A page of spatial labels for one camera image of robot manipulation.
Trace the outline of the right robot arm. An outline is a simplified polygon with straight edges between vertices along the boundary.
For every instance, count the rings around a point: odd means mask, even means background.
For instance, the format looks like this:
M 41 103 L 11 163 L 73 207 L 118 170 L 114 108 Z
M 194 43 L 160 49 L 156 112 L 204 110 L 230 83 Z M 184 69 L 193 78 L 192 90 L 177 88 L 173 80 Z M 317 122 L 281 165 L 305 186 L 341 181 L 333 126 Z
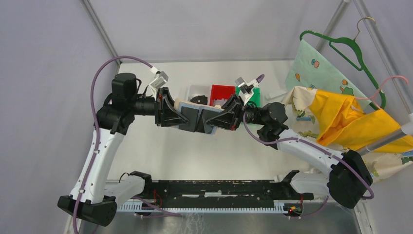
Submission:
M 291 172 L 281 186 L 282 195 L 294 199 L 300 193 L 331 197 L 352 209 L 361 199 L 375 197 L 373 179 L 361 157 L 353 150 L 341 152 L 305 139 L 290 129 L 285 105 L 272 102 L 264 107 L 244 103 L 232 95 L 219 113 L 205 119 L 207 125 L 235 131 L 241 123 L 257 142 L 275 150 L 292 154 L 320 171 L 318 174 Z

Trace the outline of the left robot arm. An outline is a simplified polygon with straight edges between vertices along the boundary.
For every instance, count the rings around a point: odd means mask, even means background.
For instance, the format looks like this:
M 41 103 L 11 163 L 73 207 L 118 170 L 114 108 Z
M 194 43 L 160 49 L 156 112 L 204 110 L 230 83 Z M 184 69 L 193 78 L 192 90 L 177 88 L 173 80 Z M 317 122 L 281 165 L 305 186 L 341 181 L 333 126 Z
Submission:
M 118 207 L 132 197 L 148 198 L 152 195 L 149 174 L 133 171 L 113 188 L 106 181 L 114 156 L 129 126 L 136 116 L 153 116 L 160 127 L 188 123 L 188 119 L 174 109 L 168 76 L 156 72 L 149 84 L 151 96 L 138 92 L 141 81 L 132 73 L 117 74 L 112 80 L 112 92 L 99 110 L 93 110 L 94 135 L 85 165 L 69 195 L 58 200 L 58 207 L 74 219 L 106 227 L 115 217 Z

